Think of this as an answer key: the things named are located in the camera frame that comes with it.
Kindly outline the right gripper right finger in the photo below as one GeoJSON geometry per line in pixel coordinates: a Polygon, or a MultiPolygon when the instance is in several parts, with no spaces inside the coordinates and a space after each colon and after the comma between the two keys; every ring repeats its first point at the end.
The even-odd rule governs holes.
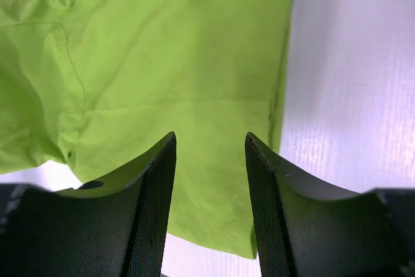
{"type": "Polygon", "coordinates": [[[245,154],[263,276],[414,275],[412,188],[335,186],[253,133],[245,154]]]}

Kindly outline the lime green shorts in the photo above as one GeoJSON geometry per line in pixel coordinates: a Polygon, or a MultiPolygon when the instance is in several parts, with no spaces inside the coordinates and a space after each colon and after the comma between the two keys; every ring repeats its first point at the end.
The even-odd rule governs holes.
{"type": "Polygon", "coordinates": [[[82,182],[177,137],[170,234],[253,259],[244,138],[278,149],[292,0],[1,0],[1,172],[82,182]]]}

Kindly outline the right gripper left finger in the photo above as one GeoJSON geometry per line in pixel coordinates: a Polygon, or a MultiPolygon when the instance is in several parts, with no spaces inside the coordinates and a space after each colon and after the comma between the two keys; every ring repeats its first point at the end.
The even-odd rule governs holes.
{"type": "Polygon", "coordinates": [[[1,185],[2,276],[159,276],[176,136],[78,189],[1,185]]]}

